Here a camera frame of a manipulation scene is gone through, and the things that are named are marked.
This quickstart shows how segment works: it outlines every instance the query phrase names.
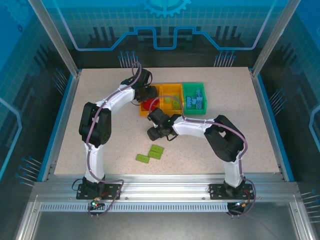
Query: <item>glass panel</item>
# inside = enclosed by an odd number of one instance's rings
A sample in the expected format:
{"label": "glass panel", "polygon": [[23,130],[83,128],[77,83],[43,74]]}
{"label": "glass panel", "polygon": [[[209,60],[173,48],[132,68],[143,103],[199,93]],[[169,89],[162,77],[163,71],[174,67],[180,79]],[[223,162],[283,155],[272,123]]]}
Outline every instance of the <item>glass panel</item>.
{"label": "glass panel", "polygon": [[319,1],[300,2],[260,73],[302,193],[320,191],[319,9]]}
{"label": "glass panel", "polygon": [[14,239],[70,73],[27,1],[0,0],[0,22],[0,238]]}
{"label": "glass panel", "polygon": [[287,0],[43,2],[79,68],[252,67]]}

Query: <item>black mounting bracket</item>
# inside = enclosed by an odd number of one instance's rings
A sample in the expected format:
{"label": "black mounting bracket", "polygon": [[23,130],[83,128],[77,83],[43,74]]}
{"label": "black mounting bracket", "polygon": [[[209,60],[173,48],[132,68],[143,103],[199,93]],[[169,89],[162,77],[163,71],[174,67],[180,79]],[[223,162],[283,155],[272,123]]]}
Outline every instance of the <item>black mounting bracket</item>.
{"label": "black mounting bracket", "polygon": [[232,194],[228,190],[226,184],[209,184],[208,192],[211,200],[253,200],[255,197],[253,187],[250,183],[244,183],[238,191],[233,191]]}
{"label": "black mounting bracket", "polygon": [[[102,196],[102,200],[113,200],[120,189],[121,184],[104,184],[103,193],[106,193]],[[92,187],[86,186],[85,184],[79,184],[76,199],[78,200],[92,200],[100,196],[100,193],[93,189]]]}

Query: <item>mounting plate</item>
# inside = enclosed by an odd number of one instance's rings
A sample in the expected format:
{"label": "mounting plate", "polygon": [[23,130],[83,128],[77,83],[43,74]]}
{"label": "mounting plate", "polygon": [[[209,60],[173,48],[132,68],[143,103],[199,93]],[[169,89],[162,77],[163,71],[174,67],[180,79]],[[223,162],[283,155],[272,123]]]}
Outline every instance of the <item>mounting plate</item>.
{"label": "mounting plate", "polygon": [[253,200],[255,195],[253,191],[253,187],[251,184],[246,183],[243,185],[243,188],[241,189],[241,192],[237,194],[235,197],[231,198],[227,192],[226,188],[223,183],[219,184],[209,184],[208,192],[210,193],[210,199],[211,200],[247,200],[248,196],[244,192],[244,190],[249,191],[250,199]]}
{"label": "mounting plate", "polygon": [[[108,192],[108,194],[102,197],[102,200],[113,200],[117,194],[117,191],[120,189],[121,184],[105,184],[104,192]],[[93,189],[86,187],[84,184],[79,184],[78,190],[76,192],[76,199],[78,200],[93,200],[94,198],[99,197],[99,193],[94,191]]]}

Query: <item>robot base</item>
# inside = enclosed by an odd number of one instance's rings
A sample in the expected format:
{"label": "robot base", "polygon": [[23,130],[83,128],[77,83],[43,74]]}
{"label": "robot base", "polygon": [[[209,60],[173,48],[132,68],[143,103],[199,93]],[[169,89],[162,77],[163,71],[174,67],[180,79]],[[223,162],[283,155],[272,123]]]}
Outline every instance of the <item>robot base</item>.
{"label": "robot base", "polygon": [[120,189],[121,184],[105,184],[102,182],[92,183],[87,181],[84,177],[82,184],[79,184],[76,199],[78,200],[92,200],[102,196],[102,200],[113,200]]}

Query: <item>green bin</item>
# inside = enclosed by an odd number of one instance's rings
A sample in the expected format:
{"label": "green bin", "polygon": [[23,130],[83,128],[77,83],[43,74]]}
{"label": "green bin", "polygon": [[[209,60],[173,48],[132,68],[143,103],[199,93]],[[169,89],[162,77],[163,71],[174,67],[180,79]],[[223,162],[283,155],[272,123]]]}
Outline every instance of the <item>green bin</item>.
{"label": "green bin", "polygon": [[[205,86],[200,82],[188,82],[182,84],[184,96],[184,114],[186,115],[204,115],[207,111],[207,99],[205,94]],[[202,109],[196,109],[196,105],[187,108],[187,97],[196,96],[196,90],[200,90],[202,94]]]}

